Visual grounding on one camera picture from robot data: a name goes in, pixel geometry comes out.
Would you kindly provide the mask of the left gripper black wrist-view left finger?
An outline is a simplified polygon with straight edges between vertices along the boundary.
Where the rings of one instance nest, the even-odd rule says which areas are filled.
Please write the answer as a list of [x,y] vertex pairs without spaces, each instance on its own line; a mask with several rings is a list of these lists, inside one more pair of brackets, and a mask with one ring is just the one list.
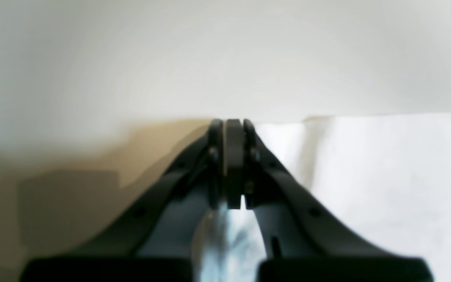
[[195,230],[220,201],[224,123],[211,121],[113,223],[71,251],[31,260],[22,282],[192,282]]

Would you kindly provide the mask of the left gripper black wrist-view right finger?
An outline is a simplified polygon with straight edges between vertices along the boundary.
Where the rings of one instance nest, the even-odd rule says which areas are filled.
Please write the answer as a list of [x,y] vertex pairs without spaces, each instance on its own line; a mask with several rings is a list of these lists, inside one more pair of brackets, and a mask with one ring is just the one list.
[[395,255],[344,225],[304,189],[256,134],[225,123],[227,205],[254,211],[267,258],[258,282],[431,282],[418,257]]

